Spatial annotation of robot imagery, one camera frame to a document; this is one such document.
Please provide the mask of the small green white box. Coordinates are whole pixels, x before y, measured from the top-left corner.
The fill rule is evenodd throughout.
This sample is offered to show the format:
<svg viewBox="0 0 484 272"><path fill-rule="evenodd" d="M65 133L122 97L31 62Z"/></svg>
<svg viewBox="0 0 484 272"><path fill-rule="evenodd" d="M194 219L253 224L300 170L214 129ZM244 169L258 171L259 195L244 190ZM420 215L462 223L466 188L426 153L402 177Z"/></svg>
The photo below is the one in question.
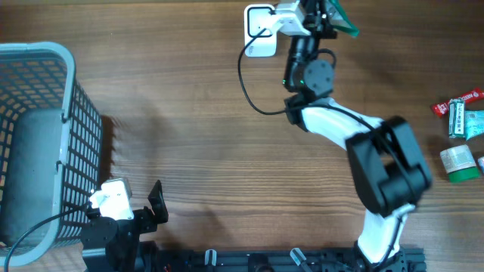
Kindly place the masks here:
<svg viewBox="0 0 484 272"><path fill-rule="evenodd" d="M464 138L465 101L460 98L451 99L448 107L448 136L450 138Z"/></svg>

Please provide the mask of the green lid jar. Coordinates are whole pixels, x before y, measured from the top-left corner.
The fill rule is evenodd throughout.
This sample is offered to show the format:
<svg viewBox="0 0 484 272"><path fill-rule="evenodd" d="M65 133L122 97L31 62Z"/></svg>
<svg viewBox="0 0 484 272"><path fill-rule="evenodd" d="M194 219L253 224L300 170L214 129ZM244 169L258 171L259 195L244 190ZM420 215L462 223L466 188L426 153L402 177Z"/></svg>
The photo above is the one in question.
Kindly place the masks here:
<svg viewBox="0 0 484 272"><path fill-rule="evenodd" d="M451 183L461 183L480 176L476 161L466 144L443 150L439 155Z"/></svg>

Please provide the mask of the green 3M gloves packet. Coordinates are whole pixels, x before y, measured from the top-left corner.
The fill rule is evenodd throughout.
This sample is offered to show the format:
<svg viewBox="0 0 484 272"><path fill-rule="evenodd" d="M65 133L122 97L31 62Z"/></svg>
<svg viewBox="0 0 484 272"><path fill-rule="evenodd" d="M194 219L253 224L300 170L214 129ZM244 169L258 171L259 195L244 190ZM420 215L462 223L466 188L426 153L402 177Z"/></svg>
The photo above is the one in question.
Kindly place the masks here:
<svg viewBox="0 0 484 272"><path fill-rule="evenodd" d="M344 32L351 37L357 37L359 35L359 29L349 20L343 6L338 0L327 0L325 7L330 24L334 29Z"/></svg>

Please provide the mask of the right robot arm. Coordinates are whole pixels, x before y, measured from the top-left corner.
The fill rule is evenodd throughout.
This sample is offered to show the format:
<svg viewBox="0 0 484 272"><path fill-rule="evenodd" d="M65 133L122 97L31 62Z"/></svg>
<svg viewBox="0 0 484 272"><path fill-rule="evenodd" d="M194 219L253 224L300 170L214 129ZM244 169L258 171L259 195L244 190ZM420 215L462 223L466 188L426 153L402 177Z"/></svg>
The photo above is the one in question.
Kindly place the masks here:
<svg viewBox="0 0 484 272"><path fill-rule="evenodd" d="M321 48L336 37L333 1L284 1L275 9L278 32L291 38L283 85L290 122L319 134L347 152L358 198L365 207L362 232L355 243L355 265L382 271L401 260L399 239L405 222L433 177L411 126L400 116L388 120L365 116L332 97L337 62Z"/></svg>

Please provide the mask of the clear wet wipes packet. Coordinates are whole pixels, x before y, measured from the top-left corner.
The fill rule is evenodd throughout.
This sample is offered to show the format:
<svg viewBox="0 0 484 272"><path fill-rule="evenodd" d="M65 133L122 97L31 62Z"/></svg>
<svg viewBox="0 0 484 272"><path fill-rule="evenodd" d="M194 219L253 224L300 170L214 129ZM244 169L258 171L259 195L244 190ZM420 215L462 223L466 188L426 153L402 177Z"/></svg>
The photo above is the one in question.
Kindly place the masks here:
<svg viewBox="0 0 484 272"><path fill-rule="evenodd" d="M484 111L466 110L464 117L465 138L468 141L484 133Z"/></svg>

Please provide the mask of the red tissue packet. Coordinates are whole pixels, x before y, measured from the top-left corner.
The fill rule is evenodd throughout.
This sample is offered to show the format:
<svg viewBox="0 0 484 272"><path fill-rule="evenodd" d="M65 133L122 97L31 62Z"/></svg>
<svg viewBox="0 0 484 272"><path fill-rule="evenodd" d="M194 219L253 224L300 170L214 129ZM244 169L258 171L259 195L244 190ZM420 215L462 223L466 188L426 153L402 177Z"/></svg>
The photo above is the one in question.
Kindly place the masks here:
<svg viewBox="0 0 484 272"><path fill-rule="evenodd" d="M484 172L484 156L481 156L477 160L478 166L482 172Z"/></svg>

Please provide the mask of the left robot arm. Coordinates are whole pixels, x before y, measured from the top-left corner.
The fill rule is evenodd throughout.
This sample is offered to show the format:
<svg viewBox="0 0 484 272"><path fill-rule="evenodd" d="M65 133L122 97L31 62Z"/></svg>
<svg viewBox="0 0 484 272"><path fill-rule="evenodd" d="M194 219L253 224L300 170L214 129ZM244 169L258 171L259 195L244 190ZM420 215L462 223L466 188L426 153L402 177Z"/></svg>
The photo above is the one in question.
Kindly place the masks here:
<svg viewBox="0 0 484 272"><path fill-rule="evenodd" d="M159 250L140 235L157 231L169 220L161 181L148 194L150 206L134 210L125 178L105 181L90 197L89 222L82 228L82 259L87 271L163 271Z"/></svg>

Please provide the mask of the red coffee stick sachet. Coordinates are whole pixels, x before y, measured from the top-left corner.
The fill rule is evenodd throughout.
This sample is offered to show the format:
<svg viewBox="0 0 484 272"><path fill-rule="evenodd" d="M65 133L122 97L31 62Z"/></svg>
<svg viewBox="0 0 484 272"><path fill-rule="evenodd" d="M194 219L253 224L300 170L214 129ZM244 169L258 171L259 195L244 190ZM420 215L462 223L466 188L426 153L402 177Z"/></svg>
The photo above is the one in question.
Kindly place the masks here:
<svg viewBox="0 0 484 272"><path fill-rule="evenodd" d="M468 91L458 97L453 97L452 99L461 99L463 100L466 104L468 103L474 103L479 100L483 100L484 93L483 90L480 88L474 88L472 91ZM434 105L430 106L431 111L438 117L443 117L445 114L448 113L449 111L449 104L452 99L449 99L445 102L437 103Z"/></svg>

